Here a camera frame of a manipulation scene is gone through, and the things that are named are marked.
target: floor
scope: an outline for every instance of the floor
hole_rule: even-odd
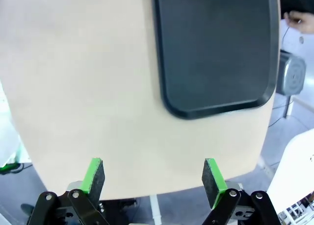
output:
[[[284,26],[282,26],[282,31],[283,36],[286,31]],[[296,52],[299,52],[298,49],[304,50],[304,47],[299,44],[299,36],[300,34],[290,29],[282,42],[283,47]],[[314,36],[304,39],[305,46],[308,46],[308,41],[312,38]],[[308,98],[311,98],[309,93],[311,82],[309,80],[307,79],[305,91],[300,95],[304,99],[307,98],[307,95]],[[282,117],[285,104],[286,98],[276,94],[270,124]],[[294,136],[314,128],[314,114],[298,104],[293,106],[291,115],[288,119],[281,118],[267,131],[262,156],[274,170],[278,167],[287,143]],[[252,172],[233,178],[231,181],[241,182],[248,193],[267,190],[270,184],[269,177],[258,166]],[[45,187],[34,167],[29,167],[18,174],[0,176],[0,214],[12,225],[26,224],[27,216],[20,209],[21,203],[35,204],[38,196],[44,190]],[[203,187],[158,195],[158,200],[162,222],[165,225],[199,225],[209,213],[209,204]],[[133,222],[153,224],[149,197],[139,198],[138,205],[129,208],[126,212]]]

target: table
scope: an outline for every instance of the table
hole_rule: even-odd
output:
[[[273,97],[198,120],[160,98],[151,0],[1,0],[0,79],[48,190],[105,168],[102,199],[202,185],[205,158],[225,178],[254,169]]]

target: beige tabletop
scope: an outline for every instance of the beige tabletop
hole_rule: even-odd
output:
[[[173,117],[159,92],[151,0],[0,0],[0,79],[48,190],[104,161],[102,198],[202,185],[205,158],[225,178],[258,160],[273,98],[198,120]]]

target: person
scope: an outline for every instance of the person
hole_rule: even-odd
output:
[[[280,0],[281,16],[301,33],[314,33],[314,0]]]

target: black tray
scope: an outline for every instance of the black tray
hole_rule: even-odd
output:
[[[277,0],[153,0],[161,94],[195,119],[271,97],[279,52]]]

